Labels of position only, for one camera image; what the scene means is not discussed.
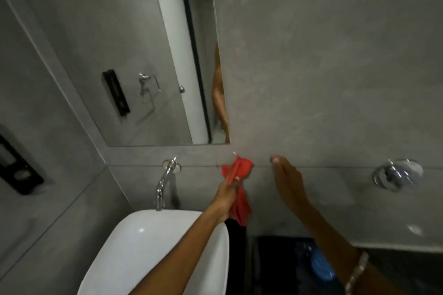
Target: sink basin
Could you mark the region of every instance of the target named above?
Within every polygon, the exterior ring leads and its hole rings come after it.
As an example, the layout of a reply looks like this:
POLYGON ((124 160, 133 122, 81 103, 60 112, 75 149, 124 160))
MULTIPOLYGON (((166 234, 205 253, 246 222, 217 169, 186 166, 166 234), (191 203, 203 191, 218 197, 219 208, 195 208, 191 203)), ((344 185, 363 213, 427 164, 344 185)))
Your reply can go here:
MULTIPOLYGON (((184 210, 142 210, 130 214, 103 245, 81 282, 78 295, 127 295, 200 214, 184 210)), ((222 223, 212 233, 184 293, 224 294, 228 266, 229 235, 222 223)))

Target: wall-mounted faucet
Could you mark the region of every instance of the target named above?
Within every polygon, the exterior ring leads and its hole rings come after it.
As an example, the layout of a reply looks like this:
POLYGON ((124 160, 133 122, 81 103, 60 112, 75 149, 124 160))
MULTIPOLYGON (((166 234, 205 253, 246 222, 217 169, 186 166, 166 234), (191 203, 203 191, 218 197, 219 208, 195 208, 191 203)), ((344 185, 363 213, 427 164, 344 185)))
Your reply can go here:
POLYGON ((169 176, 180 171, 181 166, 177 163, 177 157, 172 160, 166 160, 163 162, 163 167, 166 169, 163 173, 160 181, 157 184, 157 198, 156 198, 156 210, 163 210, 163 190, 168 182, 169 176))

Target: red cloth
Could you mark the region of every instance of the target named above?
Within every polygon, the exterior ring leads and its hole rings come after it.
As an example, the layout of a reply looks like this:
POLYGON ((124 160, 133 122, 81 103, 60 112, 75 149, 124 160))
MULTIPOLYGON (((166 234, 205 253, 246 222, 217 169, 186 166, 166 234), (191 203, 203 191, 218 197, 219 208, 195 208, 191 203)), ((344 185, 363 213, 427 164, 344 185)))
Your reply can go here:
MULTIPOLYGON (((254 164, 251 160, 241 158, 237 155, 237 159, 231 166, 221 167, 221 173, 223 177, 226 177, 232 171, 228 181, 230 185, 236 176, 240 179, 246 177, 253 166, 254 164)), ((252 210, 248 204, 245 189, 240 185, 237 188, 237 198, 231 208, 231 216, 237 220, 240 226, 246 226, 248 214, 251 213, 252 210)))

